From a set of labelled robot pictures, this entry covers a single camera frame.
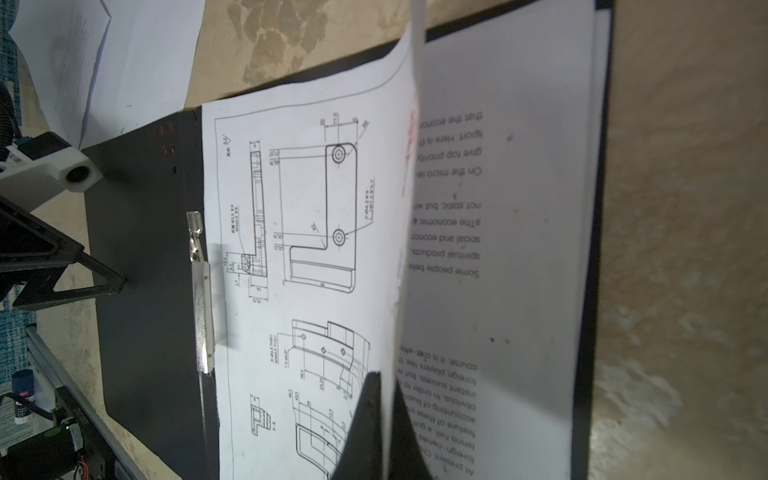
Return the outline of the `diagram drawing sheet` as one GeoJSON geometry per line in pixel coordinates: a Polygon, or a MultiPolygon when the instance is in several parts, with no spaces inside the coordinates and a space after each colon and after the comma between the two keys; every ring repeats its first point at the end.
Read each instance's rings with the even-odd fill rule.
{"type": "Polygon", "coordinates": [[[202,108],[223,479],[331,478],[370,372],[388,469],[424,41],[202,108]]]}

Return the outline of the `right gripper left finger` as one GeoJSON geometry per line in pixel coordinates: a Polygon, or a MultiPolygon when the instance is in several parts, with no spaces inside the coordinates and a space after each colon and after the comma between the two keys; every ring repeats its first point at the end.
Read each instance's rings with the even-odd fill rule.
{"type": "Polygon", "coordinates": [[[383,478],[381,374],[365,377],[341,457],[332,480],[381,480],[383,478]]]}

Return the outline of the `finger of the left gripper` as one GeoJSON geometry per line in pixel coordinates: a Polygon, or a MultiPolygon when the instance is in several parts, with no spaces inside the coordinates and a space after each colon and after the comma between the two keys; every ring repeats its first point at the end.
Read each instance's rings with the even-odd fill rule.
{"type": "Polygon", "coordinates": [[[85,252],[85,247],[6,198],[1,199],[1,298],[21,288],[16,309],[36,311],[120,292],[125,277],[85,252]],[[57,291],[66,269],[79,264],[102,282],[57,291]]]}

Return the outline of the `red folder black inside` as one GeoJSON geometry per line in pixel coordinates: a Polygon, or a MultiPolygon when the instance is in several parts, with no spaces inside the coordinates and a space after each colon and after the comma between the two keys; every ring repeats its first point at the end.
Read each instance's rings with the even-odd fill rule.
{"type": "MultiPolygon", "coordinates": [[[[432,30],[486,10],[425,28],[407,293],[402,300],[394,401],[404,399],[400,364],[410,294],[424,50],[432,30]]],[[[335,59],[246,94],[358,67],[383,58],[397,42],[335,59]]],[[[86,194],[85,202],[92,252],[128,278],[120,294],[96,304],[107,412],[179,477],[223,479],[204,220],[202,108],[170,115],[91,147],[89,154],[104,178],[86,194]]]]}

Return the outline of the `text sheet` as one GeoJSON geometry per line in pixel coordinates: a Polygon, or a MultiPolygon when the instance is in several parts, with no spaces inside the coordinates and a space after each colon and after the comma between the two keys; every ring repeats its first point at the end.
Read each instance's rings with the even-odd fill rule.
{"type": "Polygon", "coordinates": [[[434,479],[584,479],[608,1],[530,1],[424,50],[400,383],[434,479]]]}

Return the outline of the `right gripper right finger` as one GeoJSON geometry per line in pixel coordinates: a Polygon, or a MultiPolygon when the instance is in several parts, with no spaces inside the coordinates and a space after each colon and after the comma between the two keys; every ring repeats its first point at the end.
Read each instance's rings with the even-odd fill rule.
{"type": "Polygon", "coordinates": [[[432,479],[419,449],[403,398],[396,398],[394,401],[390,446],[388,476],[390,480],[432,479]]]}

